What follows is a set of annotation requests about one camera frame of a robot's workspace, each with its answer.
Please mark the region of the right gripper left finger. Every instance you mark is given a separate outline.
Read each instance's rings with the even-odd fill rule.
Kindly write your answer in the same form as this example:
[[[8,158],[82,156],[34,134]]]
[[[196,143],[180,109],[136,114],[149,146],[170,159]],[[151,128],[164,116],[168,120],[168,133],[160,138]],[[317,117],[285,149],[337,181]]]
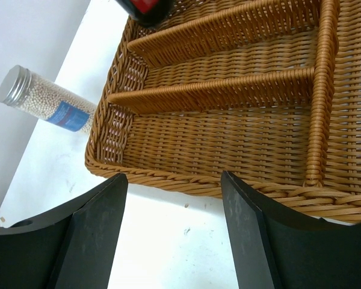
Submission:
[[[119,173],[49,211],[0,227],[0,288],[107,288],[127,190]]]

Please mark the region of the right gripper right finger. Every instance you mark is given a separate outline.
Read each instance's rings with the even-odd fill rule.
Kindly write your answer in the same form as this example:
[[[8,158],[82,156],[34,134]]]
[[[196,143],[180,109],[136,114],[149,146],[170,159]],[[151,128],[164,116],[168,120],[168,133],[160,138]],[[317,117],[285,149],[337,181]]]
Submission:
[[[221,175],[239,288],[361,288],[361,223],[299,213]]]

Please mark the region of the silver lid spice jar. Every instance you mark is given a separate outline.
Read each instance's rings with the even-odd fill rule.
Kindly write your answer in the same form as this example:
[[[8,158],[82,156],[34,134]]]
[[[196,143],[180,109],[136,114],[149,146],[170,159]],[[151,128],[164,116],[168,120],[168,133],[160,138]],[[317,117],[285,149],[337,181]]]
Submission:
[[[5,76],[0,102],[66,130],[86,134],[91,131],[96,111],[94,103],[20,65]]]

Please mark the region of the dark sauce bottle black cap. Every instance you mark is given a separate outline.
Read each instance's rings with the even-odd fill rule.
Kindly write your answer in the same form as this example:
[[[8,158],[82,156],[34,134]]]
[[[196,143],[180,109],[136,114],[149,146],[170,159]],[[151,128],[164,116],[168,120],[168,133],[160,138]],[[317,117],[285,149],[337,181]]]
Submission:
[[[144,28],[154,28],[170,14],[172,0],[116,0],[125,12]]]

